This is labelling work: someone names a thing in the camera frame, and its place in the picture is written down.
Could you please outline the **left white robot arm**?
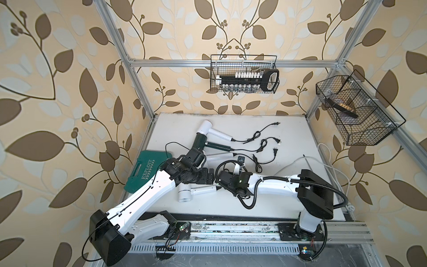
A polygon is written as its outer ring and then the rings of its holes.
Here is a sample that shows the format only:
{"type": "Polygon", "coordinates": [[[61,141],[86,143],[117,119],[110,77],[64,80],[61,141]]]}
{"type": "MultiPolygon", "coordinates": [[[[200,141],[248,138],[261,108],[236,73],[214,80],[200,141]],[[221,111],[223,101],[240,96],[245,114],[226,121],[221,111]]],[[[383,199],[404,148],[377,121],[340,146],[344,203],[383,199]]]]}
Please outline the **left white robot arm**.
{"type": "Polygon", "coordinates": [[[95,211],[90,217],[90,242],[108,267],[118,263],[137,237],[131,228],[160,198],[179,184],[212,184],[213,170],[205,168],[206,141],[194,141],[187,154],[162,162],[155,175],[128,199],[108,212],[95,211]]]}

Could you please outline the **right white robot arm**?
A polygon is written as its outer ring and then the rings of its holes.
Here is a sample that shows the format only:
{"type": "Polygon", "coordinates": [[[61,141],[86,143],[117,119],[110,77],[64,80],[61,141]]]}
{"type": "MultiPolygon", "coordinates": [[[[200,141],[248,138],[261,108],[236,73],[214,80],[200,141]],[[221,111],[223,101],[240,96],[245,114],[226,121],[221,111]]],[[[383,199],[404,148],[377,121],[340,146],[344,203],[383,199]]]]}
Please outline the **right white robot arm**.
{"type": "Polygon", "coordinates": [[[214,172],[215,181],[239,199],[245,209],[255,207],[259,194],[273,194],[297,199],[300,211],[297,231],[316,232],[318,225],[334,218],[334,210],[348,205],[348,197],[308,169],[299,175],[263,176],[247,171],[236,160],[222,162],[214,172]]]}

